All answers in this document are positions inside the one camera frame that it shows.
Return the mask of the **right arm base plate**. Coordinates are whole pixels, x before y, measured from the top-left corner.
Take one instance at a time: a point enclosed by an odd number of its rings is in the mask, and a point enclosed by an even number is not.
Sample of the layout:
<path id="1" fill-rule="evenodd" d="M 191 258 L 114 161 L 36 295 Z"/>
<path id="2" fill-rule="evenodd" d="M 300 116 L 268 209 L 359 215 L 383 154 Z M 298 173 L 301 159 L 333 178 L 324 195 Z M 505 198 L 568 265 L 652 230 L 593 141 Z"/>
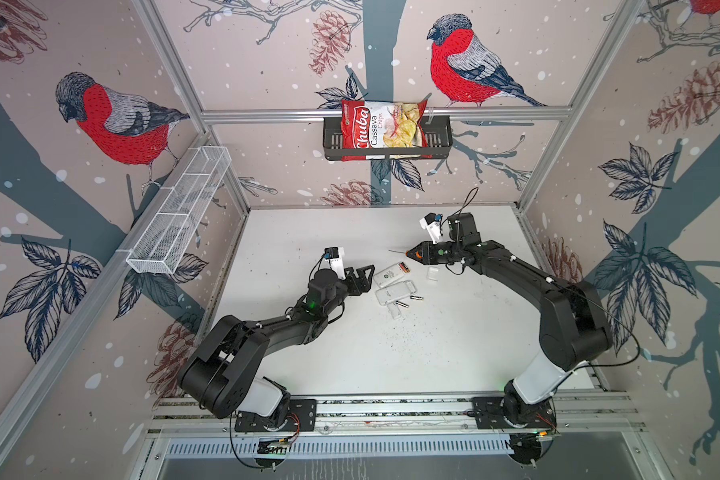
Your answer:
<path id="1" fill-rule="evenodd" d="M 555 430 L 557 417 L 550 397 L 534 405 L 520 398 L 473 397 L 470 416 L 479 430 L 535 429 Z"/>

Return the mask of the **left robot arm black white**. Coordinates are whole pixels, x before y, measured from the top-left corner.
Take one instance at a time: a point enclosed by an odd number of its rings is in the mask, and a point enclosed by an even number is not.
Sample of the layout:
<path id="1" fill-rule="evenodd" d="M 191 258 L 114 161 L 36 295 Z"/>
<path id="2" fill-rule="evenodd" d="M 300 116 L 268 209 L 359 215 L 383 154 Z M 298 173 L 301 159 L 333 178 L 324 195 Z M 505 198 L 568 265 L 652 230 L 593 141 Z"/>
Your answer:
<path id="1" fill-rule="evenodd" d="M 319 269 L 307 292 L 279 317 L 222 317 L 181 367 L 178 387 L 218 419 L 243 414 L 265 429 L 284 427 L 293 418 L 291 394 L 258 374 L 263 359 L 315 341 L 337 321 L 331 314 L 343 310 L 347 298 L 371 290 L 374 273 L 373 265 L 346 268 L 343 278 L 331 269 Z"/>

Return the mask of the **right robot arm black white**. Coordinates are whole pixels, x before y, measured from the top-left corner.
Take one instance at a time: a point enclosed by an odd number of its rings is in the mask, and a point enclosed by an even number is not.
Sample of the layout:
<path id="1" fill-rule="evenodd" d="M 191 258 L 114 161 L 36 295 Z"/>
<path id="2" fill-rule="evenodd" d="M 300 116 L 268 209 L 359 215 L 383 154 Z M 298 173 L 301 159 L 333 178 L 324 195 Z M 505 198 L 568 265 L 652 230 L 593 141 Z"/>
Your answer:
<path id="1" fill-rule="evenodd" d="M 504 387 L 505 421 L 515 427 L 541 420 L 559 386 L 579 367 L 613 346 L 613 335 L 597 289 L 586 281 L 573 283 L 520 259 L 503 244 L 482 240 L 474 217 L 456 212 L 447 218 L 449 239 L 438 236 L 406 251 L 422 265 L 459 264 L 502 283 L 540 314 L 540 352 L 525 370 Z"/>

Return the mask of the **white remote control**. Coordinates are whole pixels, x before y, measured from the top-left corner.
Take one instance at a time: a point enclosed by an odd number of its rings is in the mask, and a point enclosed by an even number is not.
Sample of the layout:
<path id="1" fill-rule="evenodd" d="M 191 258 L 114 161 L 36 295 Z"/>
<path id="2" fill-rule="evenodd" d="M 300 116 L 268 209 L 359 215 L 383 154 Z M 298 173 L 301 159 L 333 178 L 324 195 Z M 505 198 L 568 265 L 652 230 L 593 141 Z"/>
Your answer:
<path id="1" fill-rule="evenodd" d="M 400 281 L 375 292 L 375 296 L 380 305 L 386 306 L 416 294 L 417 288 L 412 281 Z"/>
<path id="2" fill-rule="evenodd" d="M 373 281 L 379 289 L 386 288 L 393 283 L 402 280 L 409 274 L 403 272 L 399 264 L 400 262 L 374 273 Z"/>

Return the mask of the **orange black screwdriver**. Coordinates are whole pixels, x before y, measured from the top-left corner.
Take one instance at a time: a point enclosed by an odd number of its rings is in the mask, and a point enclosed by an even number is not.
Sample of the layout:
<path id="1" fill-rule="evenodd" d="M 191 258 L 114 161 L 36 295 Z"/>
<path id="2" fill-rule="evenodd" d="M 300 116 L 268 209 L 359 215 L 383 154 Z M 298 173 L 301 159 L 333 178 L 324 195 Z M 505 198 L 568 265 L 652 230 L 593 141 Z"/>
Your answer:
<path id="1" fill-rule="evenodd" d="M 389 252 L 395 253 L 395 254 L 404 254 L 406 257 L 414 259 L 414 260 L 422 260 L 423 255 L 418 250 L 397 250 L 397 249 L 389 249 Z"/>

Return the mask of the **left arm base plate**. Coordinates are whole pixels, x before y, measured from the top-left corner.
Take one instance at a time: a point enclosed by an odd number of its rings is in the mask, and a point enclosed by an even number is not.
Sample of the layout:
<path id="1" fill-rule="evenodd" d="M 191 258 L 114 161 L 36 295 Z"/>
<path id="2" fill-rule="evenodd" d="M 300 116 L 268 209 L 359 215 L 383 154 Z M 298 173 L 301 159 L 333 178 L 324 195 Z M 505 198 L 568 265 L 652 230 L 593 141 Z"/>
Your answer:
<path id="1" fill-rule="evenodd" d="M 296 433 L 312 432 L 317 417 L 315 399 L 283 400 L 274 412 L 260 416 L 251 412 L 239 412 L 234 423 L 237 433 Z"/>

